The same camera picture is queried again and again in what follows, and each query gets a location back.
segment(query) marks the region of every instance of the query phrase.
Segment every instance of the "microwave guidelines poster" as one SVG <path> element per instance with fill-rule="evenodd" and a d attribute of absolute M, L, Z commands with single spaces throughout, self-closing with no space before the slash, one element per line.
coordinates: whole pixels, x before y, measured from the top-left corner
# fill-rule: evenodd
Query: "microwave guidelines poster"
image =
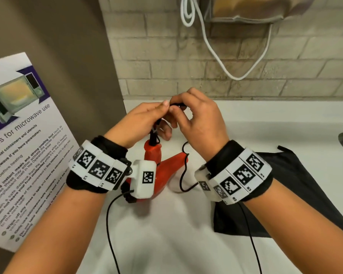
<path fill-rule="evenodd" d="M 1 58 L 1 248 L 19 248 L 63 189 L 78 147 L 27 55 Z"/>

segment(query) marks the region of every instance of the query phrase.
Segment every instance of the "microwave image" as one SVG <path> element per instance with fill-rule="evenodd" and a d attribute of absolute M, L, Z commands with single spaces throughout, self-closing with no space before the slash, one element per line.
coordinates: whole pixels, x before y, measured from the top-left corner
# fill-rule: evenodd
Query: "microwave image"
<path fill-rule="evenodd" d="M 32 73 L 0 85 L 0 122 L 8 122 L 16 112 L 44 94 Z"/>

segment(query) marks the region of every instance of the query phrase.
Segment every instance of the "hand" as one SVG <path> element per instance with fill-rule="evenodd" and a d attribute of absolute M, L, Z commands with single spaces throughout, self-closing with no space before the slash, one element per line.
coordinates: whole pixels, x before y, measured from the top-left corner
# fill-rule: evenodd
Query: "hand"
<path fill-rule="evenodd" d="M 229 141 L 226 125 L 217 104 L 195 88 L 173 96 L 170 104 L 173 103 L 184 103 L 191 109 L 191 120 L 176 105 L 171 106 L 169 112 L 178 122 L 181 132 L 193 149 L 205 161 L 209 161 Z"/>
<path fill-rule="evenodd" d="M 118 124 L 110 129 L 104 137 L 123 147 L 131 148 L 147 136 L 154 123 L 165 117 L 176 128 L 177 122 L 168 115 L 169 101 L 162 103 L 142 103 L 131 110 Z M 161 120 L 158 134 L 165 140 L 172 137 L 172 129 L 165 120 Z"/>

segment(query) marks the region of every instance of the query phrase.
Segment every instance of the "tile wall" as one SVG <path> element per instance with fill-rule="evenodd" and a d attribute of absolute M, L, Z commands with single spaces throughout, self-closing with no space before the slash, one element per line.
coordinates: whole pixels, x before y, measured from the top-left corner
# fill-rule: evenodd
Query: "tile wall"
<path fill-rule="evenodd" d="M 198 19 L 183 26 L 178 0 L 99 2 L 125 99 L 160 99 L 196 87 L 216 99 L 343 100 L 343 0 L 315 0 L 302 17 L 275 23 L 268 53 L 243 81 L 223 73 Z M 267 32 L 267 25 L 206 25 L 234 76 L 260 56 Z"/>

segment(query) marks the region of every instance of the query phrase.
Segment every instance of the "forearm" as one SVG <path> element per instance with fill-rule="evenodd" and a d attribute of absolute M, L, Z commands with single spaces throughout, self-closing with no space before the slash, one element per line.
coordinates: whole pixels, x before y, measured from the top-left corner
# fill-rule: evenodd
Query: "forearm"
<path fill-rule="evenodd" d="M 75 273 L 88 248 L 105 196 L 65 187 L 4 274 Z"/>
<path fill-rule="evenodd" d="M 343 231 L 281 183 L 245 205 L 302 273 L 343 274 Z"/>

